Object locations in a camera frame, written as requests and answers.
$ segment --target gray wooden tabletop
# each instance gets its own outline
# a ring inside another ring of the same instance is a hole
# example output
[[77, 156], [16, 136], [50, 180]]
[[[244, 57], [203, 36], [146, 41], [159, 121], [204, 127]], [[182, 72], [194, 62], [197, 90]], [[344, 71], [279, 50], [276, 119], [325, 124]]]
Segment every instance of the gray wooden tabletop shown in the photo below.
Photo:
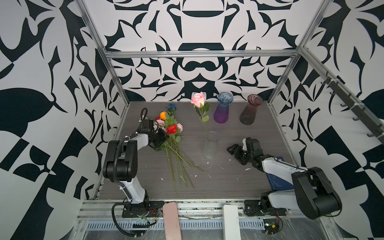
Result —
[[[146, 107], [148, 118], [156, 118], [161, 111], [166, 111], [169, 103], [132, 102], [120, 137], [133, 133], [139, 122], [140, 111]], [[219, 135], [218, 157], [207, 159], [202, 155], [205, 142], [205, 126], [199, 121], [199, 116], [190, 103], [176, 103], [175, 118], [184, 126], [181, 133], [183, 139], [180, 149], [183, 150], [198, 166], [206, 171], [196, 168], [187, 169], [194, 184], [186, 188], [179, 184], [176, 173], [176, 187], [179, 193], [177, 197], [169, 166], [164, 151], [156, 152], [150, 147], [138, 151], [137, 177], [141, 186], [148, 192], [151, 199], [190, 199], [190, 198], [254, 198], [261, 193], [271, 190], [265, 173], [253, 168], [250, 163], [241, 165], [226, 149], [237, 143], [242, 144], [242, 139], [251, 137], [260, 141], [264, 154], [282, 156], [285, 161], [292, 160], [281, 139], [280, 133], [272, 118], [266, 103], [258, 107], [255, 122], [252, 125], [244, 125], [239, 117], [246, 102], [232, 103], [229, 109], [229, 120], [224, 124], [214, 121], [213, 114], [217, 103], [210, 103], [210, 120], [207, 123], [209, 131], [215, 131]], [[125, 195], [119, 187], [106, 179], [99, 199], [123, 199]]]

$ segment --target pink rectangular object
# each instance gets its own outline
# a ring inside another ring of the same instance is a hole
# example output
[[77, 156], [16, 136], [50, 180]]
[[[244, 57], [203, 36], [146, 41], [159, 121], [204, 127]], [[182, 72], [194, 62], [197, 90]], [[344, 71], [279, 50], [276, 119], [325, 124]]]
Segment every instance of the pink rectangular object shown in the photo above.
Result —
[[166, 240], [181, 240], [179, 213], [175, 202], [163, 206], [164, 228]]

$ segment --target clear glass vase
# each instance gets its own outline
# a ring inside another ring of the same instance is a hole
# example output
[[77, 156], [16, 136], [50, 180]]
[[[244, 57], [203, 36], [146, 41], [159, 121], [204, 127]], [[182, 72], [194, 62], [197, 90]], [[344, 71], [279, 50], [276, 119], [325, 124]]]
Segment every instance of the clear glass vase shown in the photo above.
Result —
[[257, 107], [263, 103], [263, 99], [256, 95], [251, 94], [248, 96], [248, 105], [244, 108], [240, 115], [240, 122], [245, 125], [251, 125], [255, 121]]
[[205, 143], [203, 148], [203, 155], [208, 159], [217, 157], [217, 142], [218, 134], [217, 132], [210, 131], [205, 136]]
[[230, 93], [220, 93], [217, 100], [219, 104], [214, 114], [214, 120], [218, 123], [225, 123], [228, 121], [229, 104], [233, 101], [233, 96]]

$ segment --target yellow flower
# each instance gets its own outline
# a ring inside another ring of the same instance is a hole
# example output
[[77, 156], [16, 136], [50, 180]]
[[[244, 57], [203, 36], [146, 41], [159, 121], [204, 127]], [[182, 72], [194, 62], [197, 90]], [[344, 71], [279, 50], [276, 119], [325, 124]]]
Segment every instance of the yellow flower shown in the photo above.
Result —
[[167, 118], [166, 118], [166, 112], [162, 112], [161, 114], [160, 114], [160, 119], [161, 120], [166, 120]]

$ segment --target black and white patterned wall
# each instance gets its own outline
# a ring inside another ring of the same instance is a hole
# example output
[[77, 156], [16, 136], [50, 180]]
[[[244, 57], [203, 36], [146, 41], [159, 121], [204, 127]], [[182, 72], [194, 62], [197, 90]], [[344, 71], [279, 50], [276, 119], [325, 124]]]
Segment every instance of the black and white patterned wall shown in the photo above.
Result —
[[0, 3], [2, 239], [68, 239], [124, 103], [72, 0]]
[[[295, 49], [321, 0], [86, 0], [109, 51]], [[289, 57], [115, 59], [131, 101], [268, 99]]]
[[[384, 3], [335, 0], [309, 49], [383, 119]], [[273, 103], [295, 159], [324, 170], [341, 197], [346, 239], [384, 237], [384, 146], [301, 58]]]

